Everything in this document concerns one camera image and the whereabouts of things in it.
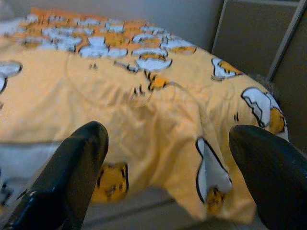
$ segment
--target bed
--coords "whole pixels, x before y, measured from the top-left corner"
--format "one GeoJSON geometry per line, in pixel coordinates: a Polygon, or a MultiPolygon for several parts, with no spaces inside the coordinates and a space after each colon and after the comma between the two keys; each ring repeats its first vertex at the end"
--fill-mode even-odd
{"type": "Polygon", "coordinates": [[[108,130],[109,152],[84,229],[145,228],[131,214],[155,222],[152,229],[186,228],[211,217],[253,220],[256,207],[228,133],[248,124],[288,139],[284,115],[262,85],[146,21],[33,8],[5,25],[3,205],[65,137],[97,120],[108,130]],[[162,216],[169,210],[181,221],[167,226],[162,216]]]}

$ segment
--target yellow blanket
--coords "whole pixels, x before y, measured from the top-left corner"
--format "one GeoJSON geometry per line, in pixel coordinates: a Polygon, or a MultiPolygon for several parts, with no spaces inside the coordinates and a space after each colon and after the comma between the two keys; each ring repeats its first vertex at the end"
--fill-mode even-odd
{"type": "Polygon", "coordinates": [[[0,151],[61,141],[91,120],[107,128],[93,202],[158,186],[196,218],[251,222],[228,132],[250,124],[287,139],[264,87],[144,21],[33,9],[0,38],[0,92],[0,151]]]}

